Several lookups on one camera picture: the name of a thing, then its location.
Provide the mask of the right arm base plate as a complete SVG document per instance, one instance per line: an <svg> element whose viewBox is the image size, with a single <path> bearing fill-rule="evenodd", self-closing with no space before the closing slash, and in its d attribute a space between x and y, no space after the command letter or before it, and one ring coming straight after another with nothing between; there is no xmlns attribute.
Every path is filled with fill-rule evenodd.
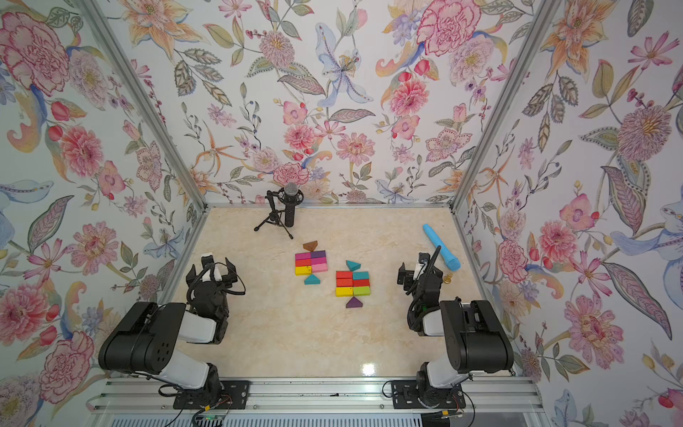
<svg viewBox="0 0 683 427"><path fill-rule="evenodd" d="M388 392L395 409L457 410L467 407L462 387L445 389L418 384L416 380L392 380Z"/></svg>

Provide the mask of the brown triangle block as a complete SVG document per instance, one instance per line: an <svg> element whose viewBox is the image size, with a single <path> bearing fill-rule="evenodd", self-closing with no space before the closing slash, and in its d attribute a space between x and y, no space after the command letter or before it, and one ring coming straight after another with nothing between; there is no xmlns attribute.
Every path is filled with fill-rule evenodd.
<svg viewBox="0 0 683 427"><path fill-rule="evenodd" d="M318 241L313 240L302 245L303 249L309 252L314 252L318 247Z"/></svg>

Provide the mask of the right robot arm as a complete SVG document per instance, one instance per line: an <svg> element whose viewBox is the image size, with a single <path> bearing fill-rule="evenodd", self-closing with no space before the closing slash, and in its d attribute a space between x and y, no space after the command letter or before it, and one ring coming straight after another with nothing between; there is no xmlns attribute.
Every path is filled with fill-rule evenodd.
<svg viewBox="0 0 683 427"><path fill-rule="evenodd" d="M414 269L402 264L397 274L397 284L412 298L408 328L418 336L442 337L446 345L443 356L422 364L414 389L406 393L428 407L453 402L474 372L495 374L514 364L512 345L490 302L440 299L444 274L436 267L438 255L421 253Z"/></svg>

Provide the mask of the purple triangle block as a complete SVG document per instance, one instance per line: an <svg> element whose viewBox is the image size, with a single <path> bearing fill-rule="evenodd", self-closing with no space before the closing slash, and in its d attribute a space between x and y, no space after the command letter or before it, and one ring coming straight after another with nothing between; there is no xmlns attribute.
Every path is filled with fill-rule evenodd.
<svg viewBox="0 0 683 427"><path fill-rule="evenodd" d="M347 303L346 303L346 308L347 309L357 309L357 308L362 308L364 306L363 302L359 300L357 297L352 297Z"/></svg>

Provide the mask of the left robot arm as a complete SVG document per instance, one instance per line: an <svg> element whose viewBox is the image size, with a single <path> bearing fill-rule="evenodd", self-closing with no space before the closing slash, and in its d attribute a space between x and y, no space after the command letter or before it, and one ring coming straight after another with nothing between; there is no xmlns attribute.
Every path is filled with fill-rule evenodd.
<svg viewBox="0 0 683 427"><path fill-rule="evenodd" d="M137 302L108 335L98 361L101 368L121 374L144 375L190 394L193 400L220 400L223 386L217 367L200 362L176 348L178 342L218 345L229 325L228 296L240 281L229 260L201 257L186 275L185 302Z"/></svg>

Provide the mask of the lime green block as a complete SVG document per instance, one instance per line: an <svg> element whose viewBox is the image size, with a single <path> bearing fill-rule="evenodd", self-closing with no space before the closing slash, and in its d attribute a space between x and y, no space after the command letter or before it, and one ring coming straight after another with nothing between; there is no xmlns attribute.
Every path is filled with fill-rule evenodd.
<svg viewBox="0 0 683 427"><path fill-rule="evenodd" d="M355 286L355 288L353 288L353 295L354 296L371 295L371 288L370 288L370 286Z"/></svg>

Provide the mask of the teal triangle block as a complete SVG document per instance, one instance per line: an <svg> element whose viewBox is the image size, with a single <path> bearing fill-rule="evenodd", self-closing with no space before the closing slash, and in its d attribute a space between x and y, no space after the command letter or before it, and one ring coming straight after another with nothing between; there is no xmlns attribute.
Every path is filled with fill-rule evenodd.
<svg viewBox="0 0 683 427"><path fill-rule="evenodd" d="M360 263L356 263L350 260L346 261L346 265L351 272L355 272L356 270L359 270L361 267Z"/></svg>

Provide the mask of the yellow block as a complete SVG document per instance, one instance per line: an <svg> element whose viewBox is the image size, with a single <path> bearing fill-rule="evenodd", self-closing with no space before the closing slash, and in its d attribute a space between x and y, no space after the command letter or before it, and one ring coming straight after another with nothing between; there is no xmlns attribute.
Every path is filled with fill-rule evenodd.
<svg viewBox="0 0 683 427"><path fill-rule="evenodd" d="M295 268L295 275L296 276L309 276L311 274L312 274L312 267L311 266L301 266L301 267Z"/></svg>
<svg viewBox="0 0 683 427"><path fill-rule="evenodd" d="M354 290L351 286L341 286L335 290L336 297L353 297L353 295Z"/></svg>

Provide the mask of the pink rectangular block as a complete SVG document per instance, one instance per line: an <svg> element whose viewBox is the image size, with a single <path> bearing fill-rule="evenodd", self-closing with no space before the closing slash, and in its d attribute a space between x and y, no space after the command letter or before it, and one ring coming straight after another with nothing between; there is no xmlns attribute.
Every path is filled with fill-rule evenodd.
<svg viewBox="0 0 683 427"><path fill-rule="evenodd" d="M311 266L311 271L313 273L317 272L327 272L328 271L328 266L326 263L320 263L320 264L315 264Z"/></svg>

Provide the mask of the red block front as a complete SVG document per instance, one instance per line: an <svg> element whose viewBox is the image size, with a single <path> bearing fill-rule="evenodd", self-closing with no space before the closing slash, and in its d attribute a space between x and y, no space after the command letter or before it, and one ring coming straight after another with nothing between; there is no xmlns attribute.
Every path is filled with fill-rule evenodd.
<svg viewBox="0 0 683 427"><path fill-rule="evenodd" d="M370 280L369 279L354 279L352 282L352 285L354 288L365 288L366 286L369 288L370 287Z"/></svg>

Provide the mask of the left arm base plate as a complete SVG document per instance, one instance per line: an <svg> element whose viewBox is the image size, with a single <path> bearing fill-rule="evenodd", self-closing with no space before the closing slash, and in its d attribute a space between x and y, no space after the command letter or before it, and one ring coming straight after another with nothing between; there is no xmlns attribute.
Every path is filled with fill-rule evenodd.
<svg viewBox="0 0 683 427"><path fill-rule="evenodd" d="M173 409L245 409L251 385L249 381L220 380L218 386L179 391L174 397Z"/></svg>

